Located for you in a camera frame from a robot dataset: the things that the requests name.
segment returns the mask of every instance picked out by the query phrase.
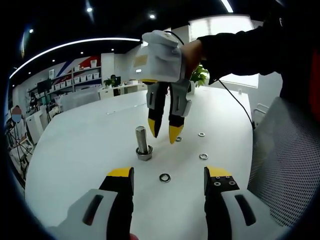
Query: ceiling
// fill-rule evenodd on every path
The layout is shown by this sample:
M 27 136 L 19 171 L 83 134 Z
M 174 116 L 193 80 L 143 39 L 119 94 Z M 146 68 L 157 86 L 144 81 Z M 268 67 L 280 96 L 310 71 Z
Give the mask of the ceiling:
M 233 14 L 250 15 L 262 21 L 272 0 L 228 0 Z M 50 48 L 73 41 L 122 37 L 141 39 L 141 35 L 155 29 L 172 29 L 188 21 L 227 14 L 221 0 L 54 0 L 14 2 L 15 22 L 10 29 L 12 69 L 9 75 L 27 60 Z M 24 35 L 24 57 L 21 42 Z M 28 63 L 15 74 L 12 84 L 19 84 L 30 75 L 54 64 L 70 59 L 112 52 L 123 54 L 140 44 L 132 41 L 94 41 L 69 45 L 51 51 Z

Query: cable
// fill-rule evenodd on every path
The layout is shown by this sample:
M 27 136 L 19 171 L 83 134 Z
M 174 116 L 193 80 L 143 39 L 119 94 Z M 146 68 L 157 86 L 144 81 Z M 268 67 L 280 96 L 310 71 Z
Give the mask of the cable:
M 251 123 L 251 126 L 252 126 L 252 129 L 254 130 L 256 127 L 255 127 L 255 124 L 252 122 L 247 110 L 245 109 L 245 107 L 238 101 L 238 99 L 236 99 L 236 97 L 229 91 L 229 89 L 222 83 L 222 81 L 220 81 L 220 79 L 217 79 L 214 81 L 217 82 L 219 81 L 219 83 L 222 84 L 222 86 L 231 94 L 231 96 L 238 102 L 238 104 L 240 104 L 240 106 L 243 108 L 243 110 L 245 111 L 245 114 L 248 116 L 249 120 L 250 120 L 250 123 Z
M 184 41 L 182 41 L 181 38 L 178 37 L 178 35 L 175 34 L 174 32 L 172 32 L 172 31 L 164 31 L 164 32 L 165 32 L 165 33 L 172 34 L 173 36 L 175 36 L 175 37 L 180 41 L 180 43 L 182 43 L 182 45 L 185 45 Z
M 18 142 L 16 138 L 14 138 L 14 140 L 15 140 L 15 142 L 16 142 L 17 144 L 19 144 L 21 147 L 23 147 L 30 155 L 32 155 L 32 153 L 29 152 L 29 151 L 25 148 L 25 146 L 23 146 L 22 144 L 20 144 L 20 142 Z

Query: hex bolt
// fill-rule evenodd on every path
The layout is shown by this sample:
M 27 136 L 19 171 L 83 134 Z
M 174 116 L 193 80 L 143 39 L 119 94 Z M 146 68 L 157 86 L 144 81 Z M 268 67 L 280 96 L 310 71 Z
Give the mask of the hex bolt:
M 138 126 L 135 129 L 136 141 L 138 148 L 136 149 L 136 155 L 138 159 L 147 161 L 152 158 L 153 148 L 147 144 L 147 132 L 144 126 Z

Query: round table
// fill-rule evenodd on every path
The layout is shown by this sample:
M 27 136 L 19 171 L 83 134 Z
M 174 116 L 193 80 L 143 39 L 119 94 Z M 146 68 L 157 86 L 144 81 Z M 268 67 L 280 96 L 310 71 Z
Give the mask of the round table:
M 141 240 L 205 240 L 204 167 L 225 168 L 241 189 L 249 181 L 253 130 L 242 107 L 224 89 L 195 89 L 181 142 L 169 142 L 170 96 L 154 138 L 148 126 L 146 91 L 83 105 L 49 123 L 30 161 L 25 200 L 44 227 L 58 226 L 68 208 L 98 189 L 115 168 L 134 167 L 131 233 Z M 232 92 L 251 115 L 248 95 Z M 149 161 L 138 160 L 135 129 L 145 126 Z M 207 160 L 199 155 L 208 154 Z M 162 183 L 159 176 L 170 174 Z

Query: potted plant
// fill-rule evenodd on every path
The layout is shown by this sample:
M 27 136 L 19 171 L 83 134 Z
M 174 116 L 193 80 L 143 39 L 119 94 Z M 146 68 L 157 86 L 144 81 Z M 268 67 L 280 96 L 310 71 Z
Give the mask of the potted plant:
M 190 86 L 188 93 L 195 94 L 195 88 L 206 84 L 207 76 L 209 72 L 204 69 L 202 65 L 199 65 L 191 75 Z
M 111 78 L 108 78 L 107 80 L 104 80 L 103 83 L 107 89 L 110 89 L 115 84 L 115 81 Z

